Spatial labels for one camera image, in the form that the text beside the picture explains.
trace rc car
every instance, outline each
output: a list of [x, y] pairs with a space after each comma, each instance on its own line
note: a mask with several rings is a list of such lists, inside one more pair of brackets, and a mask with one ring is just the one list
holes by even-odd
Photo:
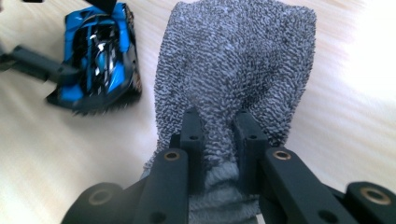
[[128, 105], [141, 92], [134, 14], [125, 3], [110, 8], [92, 6], [65, 16], [62, 63], [17, 46], [2, 53], [1, 69], [55, 82], [47, 101], [75, 113]]

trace light wood surface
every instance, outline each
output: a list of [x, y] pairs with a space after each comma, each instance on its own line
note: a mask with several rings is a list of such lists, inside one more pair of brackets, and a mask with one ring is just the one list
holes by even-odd
[[[0, 74], [0, 223], [59, 223], [87, 187], [106, 181], [126, 188], [138, 180], [156, 146], [155, 71], [177, 0], [126, 2], [135, 14], [143, 82], [136, 105], [73, 117], [44, 102], [52, 84]], [[366, 180], [396, 192], [396, 4], [283, 2], [311, 7], [318, 16], [314, 68], [287, 148], [336, 189]], [[0, 40], [7, 50], [23, 44], [61, 61], [64, 15], [87, 5], [5, 0]]]

